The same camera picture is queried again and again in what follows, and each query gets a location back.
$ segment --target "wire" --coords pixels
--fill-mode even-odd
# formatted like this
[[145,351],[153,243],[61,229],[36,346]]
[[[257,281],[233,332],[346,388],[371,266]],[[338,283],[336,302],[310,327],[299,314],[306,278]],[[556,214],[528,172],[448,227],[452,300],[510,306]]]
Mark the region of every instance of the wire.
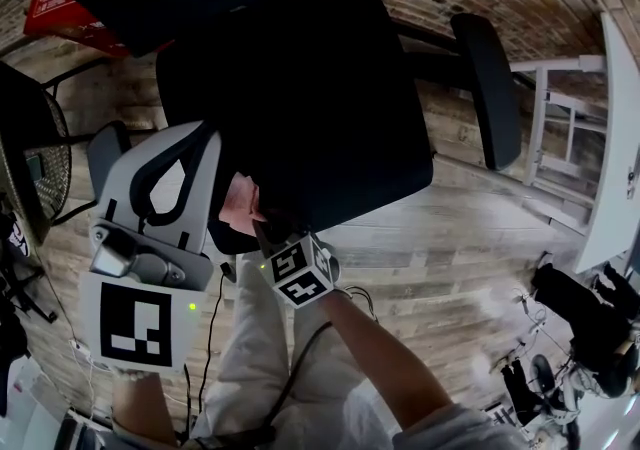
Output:
[[538,341],[538,334],[536,333],[535,335],[533,335],[533,341],[531,342],[531,344],[529,345],[529,348],[527,349],[527,344],[522,344],[522,351],[521,353],[518,355],[518,359],[520,359],[523,355],[525,355],[527,357],[527,359],[529,360],[529,362],[531,362],[531,358],[529,357],[528,352],[533,349],[533,347],[535,347],[536,345],[536,341]]
[[540,325],[539,322],[535,321],[533,318],[531,318],[531,316],[529,314],[527,314],[527,317],[529,317],[529,320],[531,320],[531,322],[533,322],[534,324],[536,324],[538,326],[538,329],[540,329],[540,331],[542,331],[547,338],[549,338],[549,340],[551,340],[553,343],[556,344],[556,346],[562,351],[564,352],[565,356],[571,357],[571,354],[569,354],[566,350],[564,350],[564,348],[562,347],[562,345],[560,345],[549,333],[547,333],[542,326]]
[[69,404],[69,406],[71,407],[71,409],[73,409],[74,411],[78,411],[76,409],[76,407],[73,405],[73,402],[71,401],[71,399],[65,395],[60,388],[58,388],[58,385],[53,382],[53,380],[51,379],[51,377],[49,377],[49,374],[47,372],[44,371],[44,369],[42,368],[42,366],[38,365],[40,367],[40,372],[42,373],[42,375],[44,375],[44,378],[47,379],[47,381],[49,381],[51,383],[51,386],[53,386],[53,388],[60,394],[60,396],[65,399],[67,401],[67,403]]
[[349,295],[360,295],[361,297],[364,297],[367,301],[367,304],[369,305],[369,313],[371,313],[371,316],[373,317],[373,320],[375,320],[378,324],[380,323],[380,321],[378,320],[378,317],[376,316],[374,307],[373,307],[373,299],[371,298],[371,294],[369,292],[367,292],[364,288],[362,288],[361,286],[346,286],[344,287],[344,290],[349,294]]
[[572,360],[573,360],[573,358],[572,358],[572,357],[569,357],[569,358],[564,362],[564,365],[562,365],[562,366],[558,369],[558,371],[556,372],[556,375],[555,375],[555,377],[554,377],[554,379],[555,379],[555,380],[558,380],[558,377],[560,376],[560,374],[561,374],[562,372],[564,372],[567,368],[569,368],[569,363],[571,363],[571,361],[572,361]]
[[184,364],[184,378],[187,380],[187,424],[184,430],[187,433],[188,440],[191,432],[191,378],[189,377],[189,369],[186,363]]
[[171,395],[167,395],[166,393],[164,394],[164,396],[166,398],[168,398],[169,400],[172,400],[173,402],[175,402],[176,404],[180,404],[181,406],[185,406],[188,407],[189,404],[187,404],[186,402],[183,402],[182,400],[178,400],[177,398],[173,398]]
[[[562,347],[562,345],[560,345],[549,333],[547,333],[543,328],[542,328],[542,322],[544,320],[547,319],[547,308],[544,306],[544,304],[536,301],[536,299],[534,297],[531,297],[531,295],[524,293],[522,290],[520,290],[519,288],[512,288],[511,290],[515,290],[516,292],[518,292],[520,294],[520,296],[522,297],[522,305],[524,308],[524,314],[529,318],[529,320],[531,320],[531,322],[533,322],[536,327],[538,329],[540,329],[540,331],[542,331],[547,338],[549,338],[553,343],[556,344],[556,346],[568,357],[571,357],[571,354],[569,354],[566,350],[564,350],[564,348]],[[529,310],[526,306],[526,301],[527,299],[531,299],[533,300],[533,302],[535,302],[536,304],[539,304],[540,306],[542,306],[541,309],[539,309],[536,314],[535,317],[536,319],[532,318],[531,315],[529,315]]]
[[69,318],[69,315],[67,315],[67,311],[64,309],[64,306],[62,305],[62,302],[60,301],[60,297],[58,297],[58,294],[56,293],[56,289],[53,288],[53,283],[51,283],[49,272],[45,269],[45,266],[44,266],[44,260],[42,260],[37,250],[35,251],[35,253],[36,253],[36,256],[38,257],[38,261],[40,262],[40,265],[42,265],[42,270],[44,271],[44,277],[47,278],[47,283],[49,283],[49,288],[51,288],[51,292],[53,292],[53,296],[56,298],[56,301],[58,301],[58,306],[60,306],[60,311],[62,311],[64,318],[67,319],[67,323],[69,324],[69,329],[71,329],[71,335],[73,336],[73,339],[77,342],[78,338],[76,337],[76,332],[73,330],[73,324],[71,323],[71,319]]
[[202,412],[202,392],[204,391],[204,385],[207,382],[207,372],[209,370],[209,363],[211,362],[211,334],[213,333],[213,321],[216,319],[216,313],[218,313],[218,305],[222,299],[222,284],[224,280],[224,274],[220,276],[220,292],[218,294],[218,300],[216,301],[216,307],[213,309],[213,316],[209,323],[209,342],[207,343],[207,364],[204,367],[204,375],[202,377],[202,384],[200,385],[200,392],[198,393],[198,409]]
[[284,385],[284,388],[282,389],[282,393],[280,393],[278,400],[273,405],[273,407],[271,408],[271,411],[269,411],[269,414],[265,418],[263,427],[268,427],[269,425],[271,425],[271,422],[273,421],[273,419],[278,415],[278,413],[280,412],[280,409],[282,408],[282,405],[284,404],[284,401],[287,399],[287,397],[289,396],[289,393],[291,392],[291,388],[293,388],[293,384],[296,381],[298,372],[300,372],[300,367],[302,366],[302,362],[304,361],[304,358],[309,352],[309,349],[311,349],[311,345],[313,345],[313,343],[318,339],[318,337],[330,327],[333,327],[333,324],[331,322],[325,322],[318,329],[316,329],[315,333],[311,335],[311,338],[309,338],[309,341],[304,346],[304,349],[302,349],[302,352],[300,353],[300,357],[298,358],[298,361],[296,361],[296,364],[293,366],[291,370],[291,374],[289,375],[289,379],[287,379],[287,383]]
[[91,411],[89,412],[89,421],[93,421],[93,409],[96,405],[96,392],[93,389],[93,384],[91,382],[93,379],[93,364],[89,363],[90,371],[89,371],[89,375],[87,376],[83,368],[80,366],[80,362],[76,357],[76,349],[73,348],[73,344],[71,342],[69,342],[69,347],[71,347],[71,355],[73,356],[73,360],[76,362],[76,365],[78,366],[78,370],[80,370],[80,373],[83,375],[83,377],[87,380],[87,383],[89,384],[89,390],[91,391]]
[[79,207],[74,208],[73,210],[71,210],[71,211],[67,212],[66,214],[61,215],[60,217],[55,219],[51,223],[51,226],[59,226],[60,224],[64,224],[69,219],[73,219],[76,215],[81,214],[82,212],[85,212],[85,211],[89,210],[90,208],[93,208],[97,204],[98,204],[98,202],[94,199],[93,201],[89,201],[88,203],[85,203],[84,205],[80,205]]

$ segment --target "white table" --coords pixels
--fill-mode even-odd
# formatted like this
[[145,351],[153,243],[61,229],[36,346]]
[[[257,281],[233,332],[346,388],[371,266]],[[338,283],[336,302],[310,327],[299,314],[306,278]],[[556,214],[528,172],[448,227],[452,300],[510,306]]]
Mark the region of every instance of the white table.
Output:
[[[607,47],[609,114],[602,172],[589,227],[574,270],[627,251],[640,222],[640,72],[611,15],[602,15]],[[629,174],[635,180],[629,181]]]
[[[536,96],[531,142],[522,182],[445,155],[434,160],[452,165],[503,185],[523,196],[531,196],[576,219],[568,227],[553,219],[554,227],[572,232],[581,241],[581,250],[573,270],[582,272],[629,250],[640,222],[640,192],[636,182],[640,175],[640,71],[620,29],[611,15],[602,14],[607,48],[603,56],[582,55],[577,58],[546,59],[512,63],[511,71],[535,71]],[[552,70],[606,72],[608,75],[608,110],[577,98],[548,90],[547,73]],[[549,104],[568,109],[569,117],[546,114]],[[582,115],[589,120],[579,119]],[[546,122],[566,124],[569,137],[564,159],[545,156],[542,135]],[[540,166],[575,177],[592,171],[571,163],[575,128],[599,132],[606,137],[605,153],[595,198],[567,186],[536,176]]]

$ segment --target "person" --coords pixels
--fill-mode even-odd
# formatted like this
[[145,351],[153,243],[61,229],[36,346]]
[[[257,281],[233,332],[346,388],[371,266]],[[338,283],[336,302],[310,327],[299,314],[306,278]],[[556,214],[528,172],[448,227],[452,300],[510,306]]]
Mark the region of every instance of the person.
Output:
[[[183,448],[234,448],[231,442],[267,425],[275,429],[273,441],[259,448],[527,448],[517,429],[454,404],[417,356],[337,290],[295,311],[293,363],[318,328],[327,321],[333,327],[314,341],[282,408],[269,416],[290,372],[284,312],[260,274],[261,259],[238,257],[233,332]],[[386,409],[375,407],[380,397]],[[115,379],[113,422],[109,450],[177,446],[157,375]]]
[[571,326],[571,347],[577,363],[594,372],[603,392],[616,398],[630,387],[640,391],[638,349],[625,313],[553,267],[545,253],[532,280],[533,298]]
[[518,421],[524,426],[542,412],[544,399],[536,395],[527,384],[519,359],[514,359],[500,370]]
[[627,320],[635,321],[640,312],[640,295],[609,262],[605,263],[603,272],[607,279],[613,283],[613,288],[604,285],[598,278],[595,283],[596,292]]

